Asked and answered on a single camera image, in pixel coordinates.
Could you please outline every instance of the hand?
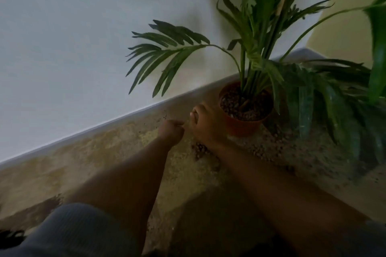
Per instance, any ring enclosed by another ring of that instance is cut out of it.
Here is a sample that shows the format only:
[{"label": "hand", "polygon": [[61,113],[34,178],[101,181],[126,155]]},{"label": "hand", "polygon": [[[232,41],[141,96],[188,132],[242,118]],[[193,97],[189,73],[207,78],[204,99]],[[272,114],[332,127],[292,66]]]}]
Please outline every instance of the hand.
[{"label": "hand", "polygon": [[158,137],[162,139],[169,147],[179,143],[184,135],[184,121],[165,120],[158,128]]},{"label": "hand", "polygon": [[194,137],[209,149],[228,141],[223,125],[218,121],[213,109],[204,102],[193,108],[189,125]]}]

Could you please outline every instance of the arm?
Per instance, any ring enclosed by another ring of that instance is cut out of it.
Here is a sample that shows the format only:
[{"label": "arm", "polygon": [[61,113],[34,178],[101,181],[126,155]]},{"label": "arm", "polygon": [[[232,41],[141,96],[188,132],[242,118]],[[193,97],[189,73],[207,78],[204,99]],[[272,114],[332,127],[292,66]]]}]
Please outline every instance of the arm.
[{"label": "arm", "polygon": [[315,186],[306,184],[240,149],[228,140],[207,105],[190,114],[195,137],[229,168],[252,200],[298,253],[315,237],[368,218]]},{"label": "arm", "polygon": [[142,251],[147,219],[156,200],[166,157],[184,134],[182,124],[175,120],[164,121],[158,137],[147,147],[91,178],[65,204],[85,203],[113,216],[134,234]]}]

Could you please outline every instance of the person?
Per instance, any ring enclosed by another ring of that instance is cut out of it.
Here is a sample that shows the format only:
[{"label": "person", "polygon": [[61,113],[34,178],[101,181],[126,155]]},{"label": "person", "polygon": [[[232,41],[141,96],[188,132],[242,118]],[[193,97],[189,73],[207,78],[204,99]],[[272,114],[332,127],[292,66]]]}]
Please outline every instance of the person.
[{"label": "person", "polygon": [[140,256],[171,147],[185,128],[247,191],[278,234],[301,256],[385,256],[384,226],[230,141],[207,104],[190,121],[166,120],[140,152],[101,172],[68,197],[8,256]]}]

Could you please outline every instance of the orange plant pot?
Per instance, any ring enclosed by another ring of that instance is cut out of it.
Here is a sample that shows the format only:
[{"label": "orange plant pot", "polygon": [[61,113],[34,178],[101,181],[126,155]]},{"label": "orange plant pot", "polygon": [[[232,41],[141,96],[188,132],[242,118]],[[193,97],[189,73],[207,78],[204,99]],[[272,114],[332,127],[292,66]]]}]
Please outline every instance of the orange plant pot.
[{"label": "orange plant pot", "polygon": [[234,83],[225,85],[221,89],[219,93],[219,108],[221,110],[221,114],[223,116],[224,123],[225,123],[225,128],[228,134],[231,136],[243,138],[243,137],[252,136],[254,133],[256,133],[256,131],[258,131],[264,119],[271,114],[273,108],[265,118],[259,121],[242,121],[242,120],[230,117],[227,113],[223,111],[220,103],[224,95],[229,91],[229,89],[232,89],[235,86],[239,86],[239,85],[240,85],[240,82],[234,82]]}]

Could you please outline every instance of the palm plant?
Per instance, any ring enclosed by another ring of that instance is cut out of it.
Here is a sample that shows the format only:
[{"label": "palm plant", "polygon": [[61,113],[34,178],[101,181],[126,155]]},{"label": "palm plant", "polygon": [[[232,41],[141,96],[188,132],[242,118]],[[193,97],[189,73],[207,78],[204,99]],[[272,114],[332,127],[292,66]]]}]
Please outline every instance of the palm plant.
[{"label": "palm plant", "polygon": [[[191,53],[208,46],[216,47],[230,55],[237,66],[239,92],[243,98],[251,99],[264,89],[271,88],[274,108],[279,112],[279,92],[283,89],[291,122],[302,138],[310,131],[314,101],[321,98],[324,108],[318,111],[324,113],[327,129],[334,142],[341,144],[353,158],[358,159],[361,136],[367,132],[371,134],[377,159],[382,162],[386,141],[386,0],[375,0],[369,6],[339,11],[321,19],[306,30],[278,62],[269,58],[282,32],[306,15],[327,8],[324,4],[329,0],[319,1],[302,10],[293,5],[294,0],[241,0],[239,8],[230,0],[222,1],[228,11],[220,9],[219,2],[217,10],[240,36],[232,40],[227,49],[210,44],[199,33],[163,21],[154,20],[154,24],[150,25],[158,33],[133,32],[134,38],[147,39],[159,46],[145,43],[129,48],[133,51],[128,55],[128,61],[142,56],[127,75],[144,62],[130,93],[158,65],[174,55],[153,91],[154,97],[163,85],[164,95],[178,69]],[[314,60],[297,64],[284,63],[294,46],[315,26],[337,14],[359,10],[364,11],[371,23],[372,69],[363,64],[336,59],[318,60],[322,65],[315,65]],[[239,62],[229,52],[237,44],[241,48]]]}]

